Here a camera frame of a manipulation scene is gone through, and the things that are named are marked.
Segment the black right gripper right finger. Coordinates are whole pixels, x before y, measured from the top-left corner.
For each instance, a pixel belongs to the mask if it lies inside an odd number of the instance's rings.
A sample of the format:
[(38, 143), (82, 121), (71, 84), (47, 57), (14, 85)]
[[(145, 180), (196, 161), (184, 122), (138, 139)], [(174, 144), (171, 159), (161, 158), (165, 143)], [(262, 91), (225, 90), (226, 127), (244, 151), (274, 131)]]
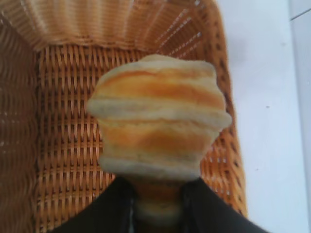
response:
[(265, 233), (218, 197), (202, 179), (181, 189), (181, 233)]

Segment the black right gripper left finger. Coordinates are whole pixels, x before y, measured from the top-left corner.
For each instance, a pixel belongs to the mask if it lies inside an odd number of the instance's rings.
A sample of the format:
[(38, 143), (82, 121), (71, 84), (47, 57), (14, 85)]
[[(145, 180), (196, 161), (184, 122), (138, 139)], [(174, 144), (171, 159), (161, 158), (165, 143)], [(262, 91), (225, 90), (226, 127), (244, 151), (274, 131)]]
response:
[(54, 229), (56, 233), (128, 233), (134, 189), (117, 177), (86, 209)]

